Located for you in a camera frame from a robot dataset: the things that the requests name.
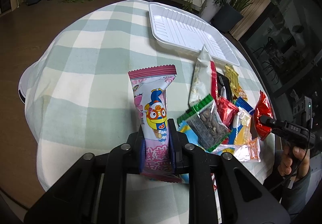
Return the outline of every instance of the checkered tablecloth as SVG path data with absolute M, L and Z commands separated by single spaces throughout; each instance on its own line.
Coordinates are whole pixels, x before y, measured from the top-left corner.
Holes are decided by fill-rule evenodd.
M 239 83 L 255 107 L 262 86 L 242 54 Z M 127 0 L 94 11 L 64 29 L 36 63 L 25 115 L 38 142 L 37 174 L 48 190 L 84 153 L 111 151 L 139 128 L 128 71 L 174 64 L 166 90 L 168 118 L 188 108 L 196 57 L 165 50 L 152 35 L 149 3 Z M 244 165 L 263 182 L 274 162 L 274 136 L 261 142 L 261 163 Z M 130 175 L 129 223 L 188 223 L 188 185 Z

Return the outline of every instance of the gold candy wrapper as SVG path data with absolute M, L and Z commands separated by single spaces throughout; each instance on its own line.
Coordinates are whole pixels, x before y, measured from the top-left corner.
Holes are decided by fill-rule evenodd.
M 238 94 L 239 94 L 240 97 L 242 97 L 242 99 L 244 99 L 244 101 L 248 101 L 247 95 L 244 92 L 244 90 L 240 87 L 240 85 L 239 85 L 239 88 L 238 88 Z
M 225 65 L 225 76 L 228 78 L 232 94 L 239 97 L 238 73 L 228 65 Z

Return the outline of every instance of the cartoon penguin character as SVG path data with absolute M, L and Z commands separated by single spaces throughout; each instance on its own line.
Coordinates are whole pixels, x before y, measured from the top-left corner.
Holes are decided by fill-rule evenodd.
M 153 129 L 154 134 L 158 139 L 162 138 L 164 135 L 162 134 L 162 131 L 166 131 L 168 124 L 165 107 L 159 98 L 161 94 L 162 89 L 160 88 L 158 90 L 152 90 L 151 102 L 144 107 L 144 109 L 147 111 L 147 123 Z

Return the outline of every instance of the red candy wrapper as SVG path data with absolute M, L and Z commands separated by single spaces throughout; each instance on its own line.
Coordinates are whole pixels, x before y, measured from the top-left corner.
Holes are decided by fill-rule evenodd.
M 234 116 L 239 112 L 239 109 L 224 97 L 218 97 L 217 112 L 223 124 L 229 128 Z
M 260 136 L 260 140 L 263 141 L 267 137 L 268 134 L 272 131 L 272 128 L 268 126 L 262 125 L 260 123 L 260 116 L 266 115 L 268 117 L 273 118 L 273 113 L 272 109 L 270 108 L 269 102 L 266 99 L 265 94 L 260 91 L 260 99 L 258 100 L 258 103 L 256 104 L 255 107 L 255 112 L 254 112 L 254 122 L 255 122 L 255 128 Z

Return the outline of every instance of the wooden floor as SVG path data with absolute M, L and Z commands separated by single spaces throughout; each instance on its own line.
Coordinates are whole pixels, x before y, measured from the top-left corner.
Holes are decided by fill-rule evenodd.
M 18 82 L 55 36 L 80 17 L 123 0 L 61 3 L 42 0 L 0 18 L 0 187 L 31 207 L 44 193 L 36 174 L 37 142 L 18 96 Z

